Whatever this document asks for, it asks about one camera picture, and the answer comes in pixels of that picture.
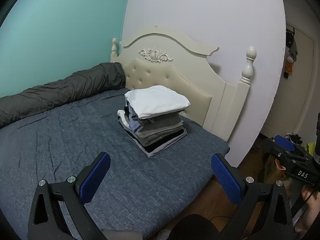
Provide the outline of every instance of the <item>teal wall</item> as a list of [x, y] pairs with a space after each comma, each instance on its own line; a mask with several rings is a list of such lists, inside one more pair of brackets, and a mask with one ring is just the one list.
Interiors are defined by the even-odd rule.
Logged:
[[0, 28], [0, 97], [108, 62], [127, 0], [18, 0]]

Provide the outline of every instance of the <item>bed post finial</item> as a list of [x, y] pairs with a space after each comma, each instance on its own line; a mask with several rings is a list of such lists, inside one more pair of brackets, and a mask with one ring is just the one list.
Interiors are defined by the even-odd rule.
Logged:
[[247, 64], [242, 70], [240, 82], [250, 85], [250, 79], [253, 75], [252, 64], [257, 57], [257, 51], [254, 47], [249, 47], [247, 50]]
[[116, 44], [117, 44], [117, 38], [113, 38], [112, 39], [110, 62], [116, 62], [116, 58], [118, 57]]

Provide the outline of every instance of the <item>beige leather upholstery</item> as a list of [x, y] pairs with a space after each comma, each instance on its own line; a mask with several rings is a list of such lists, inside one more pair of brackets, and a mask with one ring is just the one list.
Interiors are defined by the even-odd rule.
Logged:
[[162, 85], [184, 95], [191, 103], [180, 114], [199, 125], [206, 118], [211, 96], [186, 81], [172, 65], [155, 65], [134, 59], [123, 66], [126, 76], [126, 87], [130, 90]]

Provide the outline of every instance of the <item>mattress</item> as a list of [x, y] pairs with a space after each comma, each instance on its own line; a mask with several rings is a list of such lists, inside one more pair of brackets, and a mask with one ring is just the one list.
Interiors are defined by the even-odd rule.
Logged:
[[[178, 215], [212, 176], [211, 156], [228, 144], [183, 118], [188, 134], [148, 158], [117, 119], [128, 89], [110, 90], [0, 129], [0, 208], [22, 240], [37, 183], [65, 181], [105, 151], [111, 168], [85, 207], [99, 228], [144, 238]], [[61, 205], [71, 233], [81, 239]]]

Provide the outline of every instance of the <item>stack of folded clothes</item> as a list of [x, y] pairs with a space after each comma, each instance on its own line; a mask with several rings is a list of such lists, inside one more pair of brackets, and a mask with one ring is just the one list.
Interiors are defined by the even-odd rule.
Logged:
[[126, 106], [118, 119], [139, 148], [152, 157], [187, 135], [179, 112], [188, 99], [164, 86], [136, 89], [125, 95]]

